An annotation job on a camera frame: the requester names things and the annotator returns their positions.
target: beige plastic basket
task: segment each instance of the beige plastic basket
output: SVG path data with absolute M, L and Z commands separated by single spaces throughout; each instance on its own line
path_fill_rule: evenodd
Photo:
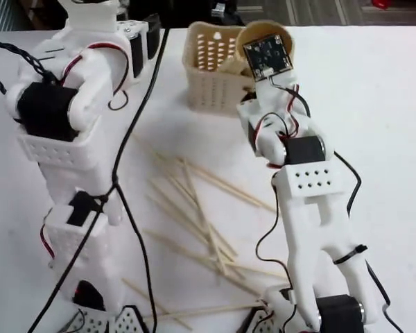
M 195 22 L 188 29 L 183 55 L 189 84 L 189 107 L 236 116 L 236 105 L 254 87 L 251 77 L 218 72 L 236 52 L 236 39 L 243 28 Z

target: bracket with holes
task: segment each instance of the bracket with holes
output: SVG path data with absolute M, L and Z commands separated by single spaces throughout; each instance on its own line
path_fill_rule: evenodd
M 148 333 L 136 307 L 124 307 L 120 315 L 108 318 L 107 314 L 99 311 L 83 310 L 78 312 L 70 324 L 59 333 Z
M 237 331 L 237 333 L 253 333 L 253 330 L 254 333 L 279 333 L 275 317 L 262 321 L 267 316 L 268 313 L 265 312 L 263 307 L 252 309 L 250 315 L 245 319 L 242 327 Z

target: floor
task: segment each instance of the floor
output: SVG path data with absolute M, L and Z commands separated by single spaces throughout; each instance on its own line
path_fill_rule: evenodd
M 416 0 L 393 0 L 388 10 L 371 0 L 238 0 L 243 21 L 273 19 L 286 26 L 416 26 Z

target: wooden stick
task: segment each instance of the wooden stick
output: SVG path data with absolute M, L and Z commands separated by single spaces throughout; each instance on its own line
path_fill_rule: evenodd
M 147 151 L 151 156 L 153 156 L 155 158 L 156 163 L 158 163 L 158 161 L 160 161 L 163 164 L 163 162 L 166 162 L 167 160 L 169 160 L 168 158 L 166 158 L 165 156 L 163 156 L 162 154 L 160 154 L 156 150 L 154 150 L 149 144 L 147 144 L 146 142 L 141 141 L 138 137 L 135 136 L 135 139 L 142 146 L 142 148 L 144 148 L 145 151 Z M 175 158 L 175 161 L 177 163 L 183 165 L 182 158 L 180 158 L 180 157 Z M 222 178 L 214 175 L 210 171 L 202 168 L 201 166 L 198 166 L 197 164 L 192 163 L 191 161 L 188 161 L 188 164 L 193 169 L 194 173 L 196 173 L 202 179 L 205 179 L 207 182 L 210 182 L 211 184 L 216 185 L 217 187 L 219 187 L 219 188 L 223 189 L 224 191 L 232 194 L 233 196 L 236 196 L 237 198 L 240 198 L 240 199 L 242 199 L 242 200 L 244 200 L 248 203 L 251 203 L 251 204 L 253 204 L 257 207 L 263 207 L 263 208 L 269 210 L 270 212 L 276 212 L 276 209 L 273 206 L 255 198 L 251 194 L 246 193 L 242 189 L 239 189 L 238 187 L 229 183 L 228 181 L 223 180 Z
M 190 194 L 188 194 L 186 191 L 184 191 L 183 189 L 181 189 L 178 186 L 175 186 L 175 188 L 182 195 L 182 197 L 184 199 L 186 199 L 187 202 L 192 207 L 194 207 L 194 209 L 198 208 L 193 196 L 191 196 Z M 211 221 L 208 221 L 208 223 L 212 226 L 212 229 L 213 229 L 214 233 L 219 238 L 219 240 L 222 242 L 222 244 L 226 247 L 226 249 L 228 249 L 231 256 L 237 257 L 238 253 L 236 252 L 236 250 L 231 246 L 231 244 L 226 240 L 226 238 L 224 238 L 224 236 L 220 233 L 220 231 L 216 228 L 216 226 Z
M 207 257 L 207 256 L 199 256 L 200 259 L 202 260 L 209 260 L 209 261 L 216 261 L 213 258 Z M 286 280 L 286 276 L 277 272 L 271 272 L 271 271 L 265 271 L 259 268 L 254 268 L 251 266 L 246 266 L 246 265 L 242 265 L 242 264 L 238 264 L 236 262 L 225 262 L 226 266 L 230 266 L 230 267 L 236 267 L 236 268 L 240 268 L 243 269 L 244 271 L 249 271 L 249 272 L 254 272 L 254 273 L 260 273 L 260 274 L 264 274 L 264 275 L 269 275 L 269 276 L 273 276 L 275 278 L 282 278 Z
M 180 164 L 184 164 L 184 158 L 181 157 L 177 157 L 176 160 L 180 163 Z M 188 165 L 192 168 L 192 170 L 194 171 L 194 173 L 196 173 L 198 176 L 200 176 L 201 178 L 205 179 L 206 181 L 210 182 L 211 184 L 216 185 L 217 187 L 225 190 L 226 192 L 248 202 L 251 203 L 253 205 L 256 205 L 258 207 L 263 207 L 267 210 L 269 210 L 270 212 L 276 212 L 276 209 L 255 198 L 254 196 L 252 196 L 251 194 L 243 191 L 242 189 L 239 189 L 237 186 L 231 184 L 230 182 L 223 180 L 222 178 L 214 175 L 212 172 L 202 168 L 201 166 L 198 166 L 195 163 L 192 163 L 191 161 L 188 161 Z
M 218 314 L 221 312 L 238 311 L 238 310 L 251 309 L 253 307 L 261 307 L 261 306 L 262 306 L 261 303 L 255 302 L 255 303 L 244 304 L 244 305 L 229 305 L 226 307 L 208 307 L 205 309 L 179 311 L 179 312 L 173 312 L 172 314 L 160 315 L 160 316 L 157 316 L 157 319 L 166 320 L 166 319 L 172 319 L 175 317 L 181 318 L 181 317 L 204 316 L 207 314 Z M 145 318 L 145 320 L 147 321 L 151 321 L 152 319 L 153 319 L 152 316 L 148 316 Z
M 155 151 L 150 145 L 142 142 L 137 137 L 135 137 L 137 142 L 141 144 L 146 151 L 154 157 L 155 164 L 168 176 L 167 180 L 181 193 L 190 203 L 194 203 L 194 197 L 191 195 L 190 191 L 166 168 L 165 162 L 167 159 L 157 151 Z M 222 234 L 217 230 L 212 223 L 213 230 L 216 233 L 217 237 L 222 241 L 226 248 L 230 251 L 230 256 L 237 256 L 237 252 L 232 248 L 232 246 L 227 242 L 227 240 L 222 236 Z
M 149 236 L 151 236 L 156 241 L 159 241 L 159 242 L 167 245 L 171 250 L 174 250 L 177 253 L 181 253 L 181 254 L 185 255 L 186 257 L 188 257 L 188 258 L 196 260 L 199 264 L 202 264 L 203 266 L 207 267 L 208 269 L 210 269 L 214 272 L 218 271 L 217 266 L 214 263 L 208 262 L 207 260 L 204 260 L 204 259 L 200 259 L 198 254 L 193 253 L 190 250 L 187 250 L 186 248 L 181 247 L 180 245 L 178 245 L 177 243 L 175 243 L 174 241 L 172 241 L 168 237 L 162 236 L 160 234 L 157 234 L 156 232 L 153 232 L 153 231 L 147 230 L 147 229 L 144 229 L 144 232 L 146 234 L 148 234 Z M 241 288 L 242 290 L 244 290 L 244 291 L 246 291 L 246 292 L 248 292 L 248 293 L 250 293 L 254 296 L 259 296 L 260 295 L 260 293 L 258 291 L 254 290 L 251 286 L 246 284 L 244 281 L 240 281 L 239 279 L 237 279 L 236 277 L 231 276 L 231 275 L 224 275 L 224 277 L 225 277 L 225 279 L 230 281 L 232 284 L 234 284 L 238 288 Z
M 207 235 L 208 236 L 208 241 L 211 243 L 211 247 L 213 248 L 213 250 L 214 250 L 214 252 L 217 256 L 217 263 L 218 263 L 219 269 L 223 273 L 223 275 L 228 275 L 228 272 L 225 269 L 225 264 L 223 263 L 223 260 L 220 257 L 219 247 L 218 247 L 216 239 L 214 238 L 212 226 L 207 221 L 207 217 L 205 216 L 205 212 L 203 211 L 203 207 L 200 204 L 196 188 L 194 187 L 193 180 L 191 179 L 191 176 L 189 174 L 187 161 L 184 160 L 183 163 L 184 163 L 184 166 L 183 166 L 184 174 L 187 177 L 187 182 L 188 182 L 188 185 L 189 185 L 189 189 L 193 193 L 194 201 L 196 202 L 196 205 L 198 207 L 200 220 L 202 221 L 202 224 L 205 226 L 205 228 L 208 231 L 208 235 Z
M 209 245 L 207 239 L 203 234 L 201 234 L 200 229 L 196 227 L 196 224 L 194 222 L 191 222 L 187 219 L 185 219 L 183 216 L 180 216 L 180 214 L 174 212 L 173 210 L 167 208 L 163 203 L 159 202 L 158 200 L 155 200 L 154 198 L 151 198 L 148 196 L 148 198 L 151 201 L 154 201 L 156 205 L 167 215 L 169 215 L 174 221 L 179 223 L 182 227 L 186 228 L 195 238 L 197 238 L 200 242 L 202 242 L 205 245 Z M 233 261 L 233 258 L 224 250 L 220 249 L 220 252 L 223 256 L 225 256 L 226 259 L 229 261 Z
M 149 300 L 149 296 L 143 291 L 141 290 L 138 286 L 136 286 L 134 283 L 132 283 L 131 281 L 128 281 L 127 279 L 125 279 L 124 277 L 122 278 L 122 282 L 124 284 L 126 284 L 128 287 L 130 287 L 132 290 L 136 291 L 138 294 L 140 294 L 143 298 Z M 178 322 L 180 325 L 182 325 L 183 327 L 187 328 L 188 330 L 192 331 L 193 328 L 186 324 L 184 321 L 180 320 L 177 316 L 173 316 L 172 314 L 170 314 L 171 312 L 169 310 L 167 310 L 163 305 L 161 305 L 157 299 L 155 299 L 155 306 L 158 307 L 160 310 L 162 310 L 166 315 L 169 316 L 169 318 L 174 319 L 176 322 Z

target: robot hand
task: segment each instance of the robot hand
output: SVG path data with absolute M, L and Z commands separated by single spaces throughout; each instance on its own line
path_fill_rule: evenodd
M 279 171 L 272 179 L 284 222 L 289 257 L 290 287 L 272 287 L 265 301 L 278 318 L 287 318 L 281 302 L 289 300 L 308 327 L 319 332 L 363 332 L 377 319 L 370 275 L 362 246 L 346 208 L 346 189 L 326 136 L 309 118 L 309 107 L 299 95 L 292 68 L 276 73 L 266 67 L 271 37 L 253 42 L 248 58 L 259 76 L 255 95 L 238 105 L 242 127 L 256 156 Z M 262 58 L 256 60 L 259 50 Z M 316 210 L 316 218 L 311 216 Z M 313 290 L 318 255 L 325 251 L 344 275 L 349 296 L 316 298 Z

